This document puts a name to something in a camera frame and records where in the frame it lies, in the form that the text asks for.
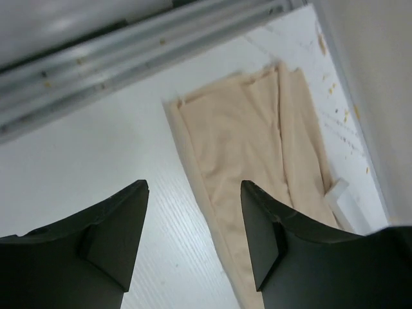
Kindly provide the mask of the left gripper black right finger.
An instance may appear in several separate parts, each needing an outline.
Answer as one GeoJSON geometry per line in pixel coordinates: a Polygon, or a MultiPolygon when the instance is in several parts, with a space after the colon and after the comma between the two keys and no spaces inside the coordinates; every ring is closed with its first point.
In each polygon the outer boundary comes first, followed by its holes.
{"type": "Polygon", "coordinates": [[[411,227],[361,236],[241,183],[256,290],[265,308],[410,308],[411,227]]]}

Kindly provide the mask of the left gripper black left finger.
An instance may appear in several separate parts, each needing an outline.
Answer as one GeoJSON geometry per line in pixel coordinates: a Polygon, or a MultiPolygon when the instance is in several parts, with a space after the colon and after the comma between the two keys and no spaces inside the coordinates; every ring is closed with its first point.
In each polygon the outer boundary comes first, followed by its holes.
{"type": "Polygon", "coordinates": [[[148,199],[138,180],[67,218],[1,238],[1,307],[120,308],[148,199]]]}

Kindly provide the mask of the beige trousers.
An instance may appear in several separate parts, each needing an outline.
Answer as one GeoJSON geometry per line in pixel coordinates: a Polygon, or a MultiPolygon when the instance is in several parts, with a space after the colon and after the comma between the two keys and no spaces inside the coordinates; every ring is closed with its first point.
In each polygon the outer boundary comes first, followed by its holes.
{"type": "Polygon", "coordinates": [[[242,308],[262,308],[243,213],[250,180],[285,205],[331,227],[333,180],[301,69],[285,63],[238,72],[165,105],[176,148],[242,308]]]}

